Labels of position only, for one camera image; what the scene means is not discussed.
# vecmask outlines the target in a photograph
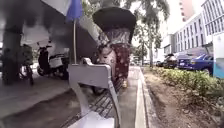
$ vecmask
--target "flagpole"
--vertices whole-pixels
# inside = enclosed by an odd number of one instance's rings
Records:
[[[73,39],[73,48],[74,48],[74,63],[77,64],[77,54],[76,54],[76,20],[74,20],[74,39]]]

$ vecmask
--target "trishaw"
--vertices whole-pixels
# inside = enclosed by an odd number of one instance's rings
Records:
[[[117,81],[128,77],[130,44],[136,18],[128,10],[110,7],[94,13],[93,21],[103,31],[99,36],[98,60],[95,62],[91,59],[93,56],[89,56],[90,59],[84,58],[80,64],[70,65],[68,69],[69,84],[76,93],[81,108],[81,119],[69,128],[119,128],[121,114],[114,88]],[[115,119],[92,111],[80,84],[107,90],[115,110]]]

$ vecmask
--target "blue car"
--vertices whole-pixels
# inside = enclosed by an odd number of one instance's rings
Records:
[[[213,74],[213,56],[203,54],[193,59],[179,59],[178,68],[192,71],[205,71]]]

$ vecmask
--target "blue flag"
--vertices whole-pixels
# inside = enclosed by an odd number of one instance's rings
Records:
[[[66,16],[66,20],[75,20],[82,15],[81,0],[42,0]]]
[[[67,12],[67,20],[74,20],[82,15],[82,4],[80,0],[72,0]]]

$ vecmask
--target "rickshaw seat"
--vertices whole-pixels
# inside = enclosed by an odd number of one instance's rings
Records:
[[[108,65],[93,65],[89,58],[84,58],[82,64],[69,65],[69,85],[76,93],[80,103],[82,118],[68,128],[114,128],[120,126],[121,116],[117,94],[111,81],[111,68]],[[108,90],[116,113],[114,118],[104,118],[89,108],[88,101],[79,84],[95,86]]]

